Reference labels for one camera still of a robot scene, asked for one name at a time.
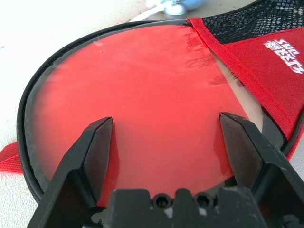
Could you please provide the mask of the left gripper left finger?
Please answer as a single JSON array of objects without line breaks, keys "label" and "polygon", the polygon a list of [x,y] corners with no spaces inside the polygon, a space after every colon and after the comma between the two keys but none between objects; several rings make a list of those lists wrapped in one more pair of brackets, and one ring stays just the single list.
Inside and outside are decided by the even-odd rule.
[{"label": "left gripper left finger", "polygon": [[81,228],[90,217],[108,168],[113,119],[91,123],[63,156],[30,220],[30,228]]}]

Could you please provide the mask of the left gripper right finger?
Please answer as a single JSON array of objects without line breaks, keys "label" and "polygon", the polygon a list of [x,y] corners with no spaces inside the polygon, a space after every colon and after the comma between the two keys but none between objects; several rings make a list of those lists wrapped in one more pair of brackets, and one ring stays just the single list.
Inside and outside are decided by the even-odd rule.
[{"label": "left gripper right finger", "polygon": [[304,182],[284,154],[244,117],[220,113],[229,164],[269,228],[304,226]]}]

